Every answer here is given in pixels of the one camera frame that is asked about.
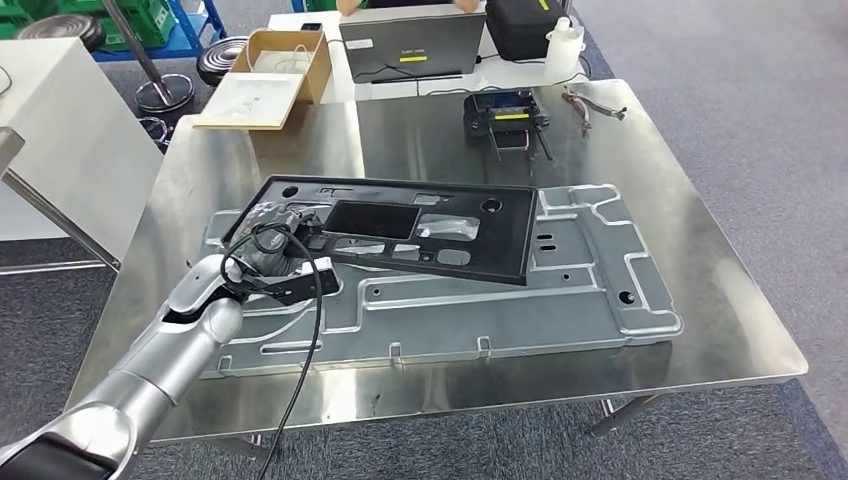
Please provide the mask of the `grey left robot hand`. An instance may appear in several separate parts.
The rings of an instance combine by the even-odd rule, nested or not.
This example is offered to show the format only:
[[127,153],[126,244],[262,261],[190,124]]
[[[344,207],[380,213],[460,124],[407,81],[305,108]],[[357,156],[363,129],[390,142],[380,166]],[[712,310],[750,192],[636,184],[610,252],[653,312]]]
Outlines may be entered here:
[[286,207],[261,201],[250,207],[236,225],[229,247],[237,245],[233,257],[256,275],[285,276],[293,272],[306,255],[283,230],[303,240],[320,225],[321,220],[313,207]]

